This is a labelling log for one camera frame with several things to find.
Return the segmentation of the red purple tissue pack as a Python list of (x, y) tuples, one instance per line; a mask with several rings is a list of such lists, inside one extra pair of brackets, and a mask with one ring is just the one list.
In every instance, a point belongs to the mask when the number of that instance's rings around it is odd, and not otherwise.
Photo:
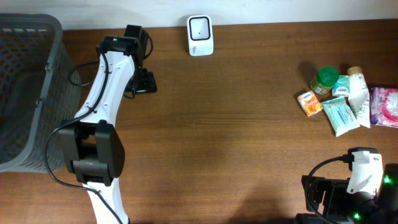
[(371, 124), (397, 128), (397, 89), (371, 88), (370, 100)]

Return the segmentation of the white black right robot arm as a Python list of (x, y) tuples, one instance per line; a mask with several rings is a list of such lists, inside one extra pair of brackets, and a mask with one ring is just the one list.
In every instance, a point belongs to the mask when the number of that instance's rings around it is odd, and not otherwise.
[[(348, 164), (351, 177), (316, 177), (332, 162)], [(397, 164), (384, 165), (375, 148), (354, 147), (342, 156), (327, 159), (302, 176), (307, 213), (298, 213), (295, 224), (397, 223)]]

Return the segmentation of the small teal white packet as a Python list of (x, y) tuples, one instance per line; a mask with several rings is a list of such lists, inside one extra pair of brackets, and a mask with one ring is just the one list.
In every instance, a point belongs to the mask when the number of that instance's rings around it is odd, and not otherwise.
[(348, 97), (350, 93), (349, 76), (340, 75), (338, 81), (331, 89), (331, 93), (332, 96), (334, 97), (339, 97), (339, 96)]

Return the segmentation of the large teal snack packet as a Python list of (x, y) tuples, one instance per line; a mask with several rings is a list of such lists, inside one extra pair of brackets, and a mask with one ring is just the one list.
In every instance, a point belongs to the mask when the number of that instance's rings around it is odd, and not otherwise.
[(328, 116), (336, 137), (360, 127), (354, 113), (347, 105), (345, 97), (339, 96), (323, 101), (321, 105)]

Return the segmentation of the green lid jar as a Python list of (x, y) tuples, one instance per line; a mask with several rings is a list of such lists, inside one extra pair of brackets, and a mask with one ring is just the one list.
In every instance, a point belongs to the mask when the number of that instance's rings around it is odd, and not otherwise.
[(324, 95), (331, 90), (339, 77), (339, 71), (334, 67), (323, 67), (310, 82), (310, 88), (313, 92)]

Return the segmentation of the orange Kleenex tissue pack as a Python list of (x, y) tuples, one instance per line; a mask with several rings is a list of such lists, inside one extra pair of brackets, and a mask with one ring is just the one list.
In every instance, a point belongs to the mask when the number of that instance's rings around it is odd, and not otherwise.
[(307, 116), (313, 116), (323, 109), (322, 104), (312, 90), (299, 95), (297, 100)]

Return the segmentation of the white tube with tan cap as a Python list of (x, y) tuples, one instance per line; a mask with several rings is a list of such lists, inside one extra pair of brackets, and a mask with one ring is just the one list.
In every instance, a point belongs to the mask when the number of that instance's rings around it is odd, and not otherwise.
[(347, 69), (347, 74), (350, 85), (348, 95), (349, 105), (353, 110), (357, 122), (366, 128), (370, 128), (370, 94), (363, 70), (361, 67), (351, 67)]

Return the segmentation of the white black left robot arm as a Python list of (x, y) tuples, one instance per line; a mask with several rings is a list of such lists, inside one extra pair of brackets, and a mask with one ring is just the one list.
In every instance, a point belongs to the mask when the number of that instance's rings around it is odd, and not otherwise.
[(152, 38), (141, 26), (128, 25), (124, 35), (105, 37), (84, 104), (57, 130), (67, 170), (76, 176), (76, 188), (88, 192), (98, 223), (130, 222), (119, 187), (125, 150), (116, 117), (122, 98), (157, 91), (154, 74), (143, 67), (152, 50)]

